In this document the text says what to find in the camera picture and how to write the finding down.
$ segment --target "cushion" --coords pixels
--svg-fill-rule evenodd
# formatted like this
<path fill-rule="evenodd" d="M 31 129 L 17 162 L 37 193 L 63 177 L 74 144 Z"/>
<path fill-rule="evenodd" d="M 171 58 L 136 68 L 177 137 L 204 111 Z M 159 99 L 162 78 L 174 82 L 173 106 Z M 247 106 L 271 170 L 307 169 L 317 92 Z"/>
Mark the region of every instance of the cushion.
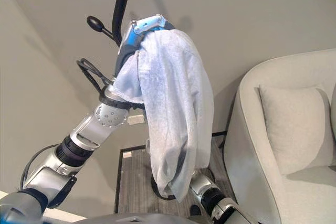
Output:
<path fill-rule="evenodd" d="M 336 223 L 336 166 L 284 175 L 291 224 Z"/>
<path fill-rule="evenodd" d="M 267 135 L 282 174 L 333 163 L 330 106 L 321 88 L 260 86 L 259 92 Z"/>
<path fill-rule="evenodd" d="M 336 136 L 336 85 L 332 94 L 330 118 L 332 130 L 334 131 L 334 136 Z"/>

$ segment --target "white armchair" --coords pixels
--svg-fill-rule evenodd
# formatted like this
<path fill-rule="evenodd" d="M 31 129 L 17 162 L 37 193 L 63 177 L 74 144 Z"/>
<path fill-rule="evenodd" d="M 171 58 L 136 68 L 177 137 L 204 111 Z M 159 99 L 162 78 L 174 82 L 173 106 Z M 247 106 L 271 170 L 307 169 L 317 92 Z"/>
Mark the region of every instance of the white armchair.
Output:
<path fill-rule="evenodd" d="M 263 62 L 241 81 L 224 146 L 224 163 L 238 203 L 263 224 L 336 223 L 336 167 L 282 175 L 266 131 L 259 85 L 322 85 L 331 102 L 336 49 Z"/>

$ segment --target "black knob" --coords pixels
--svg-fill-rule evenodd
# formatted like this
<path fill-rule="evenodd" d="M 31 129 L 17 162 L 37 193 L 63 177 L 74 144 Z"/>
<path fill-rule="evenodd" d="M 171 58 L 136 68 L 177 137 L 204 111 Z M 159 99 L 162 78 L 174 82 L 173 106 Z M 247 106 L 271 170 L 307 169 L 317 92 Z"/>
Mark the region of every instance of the black knob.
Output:
<path fill-rule="evenodd" d="M 100 21 L 99 19 L 97 19 L 96 17 L 93 16 L 89 16 L 86 18 L 86 22 L 89 24 L 89 26 L 98 32 L 102 32 L 103 34 L 107 35 L 110 39 L 113 39 L 113 34 L 108 31 L 107 29 L 105 29 L 104 24 L 102 23 L 102 21 Z"/>
<path fill-rule="evenodd" d="M 102 32 L 103 29 L 105 28 L 102 21 L 100 21 L 96 17 L 89 16 L 87 17 L 86 21 L 89 24 L 89 26 L 95 31 Z"/>

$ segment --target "white towel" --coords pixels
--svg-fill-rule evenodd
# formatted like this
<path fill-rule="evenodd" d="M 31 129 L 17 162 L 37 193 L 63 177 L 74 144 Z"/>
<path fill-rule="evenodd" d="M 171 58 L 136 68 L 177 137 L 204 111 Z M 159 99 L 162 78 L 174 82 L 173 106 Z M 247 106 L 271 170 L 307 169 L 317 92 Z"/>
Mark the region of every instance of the white towel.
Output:
<path fill-rule="evenodd" d="M 161 195 L 181 201 L 194 169 L 207 167 L 211 152 L 214 97 L 196 47 L 179 30 L 148 33 L 114 89 L 144 103 L 154 179 Z"/>

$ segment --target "wooden floor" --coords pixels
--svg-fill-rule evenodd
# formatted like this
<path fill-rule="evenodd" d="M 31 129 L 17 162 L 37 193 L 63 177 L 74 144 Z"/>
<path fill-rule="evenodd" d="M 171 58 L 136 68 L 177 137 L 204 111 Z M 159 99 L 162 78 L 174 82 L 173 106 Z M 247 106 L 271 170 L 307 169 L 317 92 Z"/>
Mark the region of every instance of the wooden floor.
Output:
<path fill-rule="evenodd" d="M 209 168 L 202 169 L 201 172 L 209 177 L 212 177 L 213 173 L 215 183 L 222 192 L 226 196 L 235 199 L 223 164 L 223 150 L 219 149 L 222 141 L 223 136 L 217 136 L 212 139 Z M 117 206 L 115 212 L 120 214 L 126 212 L 152 212 L 188 217 L 189 208 L 192 204 L 200 206 L 191 190 L 189 190 L 181 203 L 178 203 L 176 199 L 163 200 L 154 194 L 151 187 L 150 157 L 145 149 L 123 152 L 120 157 L 122 161 L 119 199 L 116 197 L 115 203 Z M 200 208 L 202 214 L 206 215 L 201 206 Z"/>

